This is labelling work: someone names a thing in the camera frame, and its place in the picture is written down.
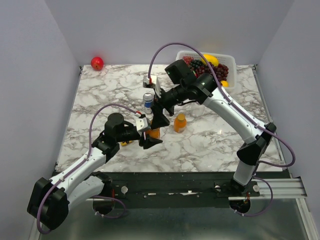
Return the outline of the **orange juice bottle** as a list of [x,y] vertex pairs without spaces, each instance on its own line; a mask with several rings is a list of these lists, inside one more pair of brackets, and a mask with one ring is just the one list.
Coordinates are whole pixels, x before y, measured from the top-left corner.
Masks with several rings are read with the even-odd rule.
[[148,129],[145,133],[147,136],[150,136],[151,138],[154,139],[160,139],[161,138],[161,131],[160,128],[155,128],[155,129]]
[[187,126],[187,120],[185,121],[179,121],[177,120],[177,117],[174,120],[173,129],[176,133],[182,133]]

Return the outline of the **gold bottle cap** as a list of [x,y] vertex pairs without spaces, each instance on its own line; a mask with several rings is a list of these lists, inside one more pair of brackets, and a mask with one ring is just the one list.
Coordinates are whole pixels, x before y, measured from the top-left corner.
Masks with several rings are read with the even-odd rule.
[[180,114],[177,115],[176,119],[177,119],[178,121],[183,122],[183,121],[186,120],[186,116],[185,116],[183,113],[180,113]]

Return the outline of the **clear glass jar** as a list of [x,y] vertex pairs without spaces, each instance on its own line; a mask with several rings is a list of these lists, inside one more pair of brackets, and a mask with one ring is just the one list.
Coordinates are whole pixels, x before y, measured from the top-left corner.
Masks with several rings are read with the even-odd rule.
[[205,107],[201,104],[194,103],[191,107],[191,116],[196,118],[204,114]]

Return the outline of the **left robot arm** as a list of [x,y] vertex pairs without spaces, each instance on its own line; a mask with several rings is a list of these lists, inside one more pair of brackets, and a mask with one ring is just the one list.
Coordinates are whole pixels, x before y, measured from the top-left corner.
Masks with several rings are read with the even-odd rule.
[[34,184],[27,212],[36,219],[37,230],[49,234],[66,219],[72,207],[90,197],[107,197],[111,185],[93,172],[111,160],[120,150],[120,143],[137,140],[143,149],[161,143],[147,132],[168,126],[162,114],[148,120],[139,114],[132,124],[120,113],[112,113],[103,131],[95,140],[89,141],[88,151],[70,167],[51,177],[40,178]]

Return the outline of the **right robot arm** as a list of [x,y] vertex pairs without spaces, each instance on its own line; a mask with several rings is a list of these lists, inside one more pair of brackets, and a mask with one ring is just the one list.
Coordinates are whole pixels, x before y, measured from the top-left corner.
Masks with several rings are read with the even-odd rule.
[[197,77],[187,64],[179,59],[165,71],[174,88],[164,91],[156,76],[146,77],[143,80],[145,88],[151,87],[155,92],[155,100],[151,110],[153,119],[151,128],[167,127],[169,120],[164,116],[163,110],[169,115],[174,114],[174,107],[186,100],[204,105],[222,117],[244,141],[237,151],[239,163],[230,183],[230,191],[241,196],[248,190],[248,183],[252,179],[256,165],[262,154],[270,144],[277,127],[274,123],[263,123],[254,118],[240,106],[224,89],[219,89],[213,76],[203,73]]

